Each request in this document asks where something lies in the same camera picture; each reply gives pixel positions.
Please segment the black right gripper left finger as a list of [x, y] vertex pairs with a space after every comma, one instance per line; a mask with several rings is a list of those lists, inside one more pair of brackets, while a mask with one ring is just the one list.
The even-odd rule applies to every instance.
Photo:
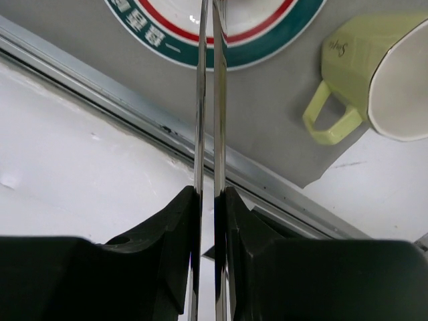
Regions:
[[2, 320], [177, 320], [185, 310], [194, 188], [105, 244], [1, 238]]

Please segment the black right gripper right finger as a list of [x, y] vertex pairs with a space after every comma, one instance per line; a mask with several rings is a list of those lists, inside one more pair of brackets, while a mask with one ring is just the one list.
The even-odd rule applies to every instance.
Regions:
[[215, 198], [215, 232], [233, 320], [427, 319], [427, 260], [412, 243], [287, 238], [232, 187]]

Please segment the metal tongs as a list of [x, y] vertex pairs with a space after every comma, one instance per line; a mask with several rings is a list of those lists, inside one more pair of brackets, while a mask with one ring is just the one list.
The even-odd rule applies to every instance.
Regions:
[[[205, 111], [207, 87], [207, 17], [209, 2], [201, 2], [197, 64], [197, 123], [195, 127], [194, 190], [197, 214], [193, 220], [189, 320], [198, 319], [203, 212], [203, 170], [205, 160]], [[225, 205], [226, 106], [227, 106], [227, 23], [226, 1], [212, 2], [214, 71], [214, 232], [215, 232], [215, 319], [227, 319], [227, 223]]]

